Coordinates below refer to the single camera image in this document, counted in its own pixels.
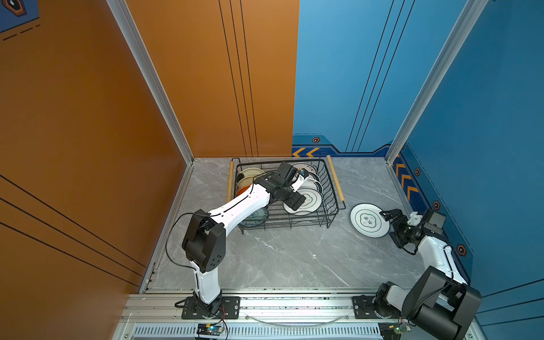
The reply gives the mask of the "black wire dish rack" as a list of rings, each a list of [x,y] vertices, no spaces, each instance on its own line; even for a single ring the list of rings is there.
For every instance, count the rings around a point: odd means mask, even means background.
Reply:
[[[269,201],[245,218],[242,232],[273,228],[329,228],[346,208],[330,158],[231,162],[234,196],[253,196],[253,186],[264,186]]]

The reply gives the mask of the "white plate black characters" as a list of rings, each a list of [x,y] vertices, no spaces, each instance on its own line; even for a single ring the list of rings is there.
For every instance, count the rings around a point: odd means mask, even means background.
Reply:
[[[297,193],[303,195],[305,197],[305,201],[296,211],[289,208],[285,203],[283,204],[283,209],[291,215],[309,215],[310,213],[317,211],[322,204],[322,195],[314,189],[301,188],[297,191]]]

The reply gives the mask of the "white plate flower outline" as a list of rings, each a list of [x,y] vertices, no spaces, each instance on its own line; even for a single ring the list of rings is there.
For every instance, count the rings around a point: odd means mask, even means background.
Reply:
[[[390,231],[390,223],[381,215],[381,209],[370,203],[360,203],[350,211],[350,223],[359,234],[381,238]]]

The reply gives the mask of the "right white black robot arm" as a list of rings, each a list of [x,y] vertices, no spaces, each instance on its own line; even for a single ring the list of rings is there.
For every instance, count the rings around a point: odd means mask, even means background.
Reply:
[[[453,256],[453,247],[443,231],[446,216],[428,209],[406,216],[399,209],[381,211],[393,228],[390,236],[399,249],[414,245],[425,272],[407,291],[382,284],[373,300],[375,313],[413,324],[437,339],[463,339],[480,307],[480,292],[463,278]]]

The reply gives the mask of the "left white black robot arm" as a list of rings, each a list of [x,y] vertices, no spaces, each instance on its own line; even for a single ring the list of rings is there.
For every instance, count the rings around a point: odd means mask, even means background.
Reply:
[[[212,317],[221,308],[222,290],[218,266],[226,254],[226,239],[243,220],[270,203],[281,201],[292,210],[300,208],[305,197],[298,189],[309,172],[287,162],[266,174],[254,177],[251,186],[225,205],[191,216],[182,248],[195,271],[195,304],[202,313]]]

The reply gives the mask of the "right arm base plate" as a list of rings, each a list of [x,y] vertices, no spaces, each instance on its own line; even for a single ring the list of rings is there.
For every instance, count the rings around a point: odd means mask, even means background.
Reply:
[[[354,296],[351,302],[354,309],[354,317],[357,320],[408,320],[406,314],[402,314],[402,306],[406,296],[394,296],[392,299],[375,296]]]

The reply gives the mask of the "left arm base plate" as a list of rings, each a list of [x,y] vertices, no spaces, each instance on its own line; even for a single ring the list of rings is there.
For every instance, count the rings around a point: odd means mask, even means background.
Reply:
[[[193,295],[187,297],[182,305],[183,320],[218,319],[237,320],[239,318],[241,298],[239,296],[219,296],[211,304],[205,304],[200,298]]]

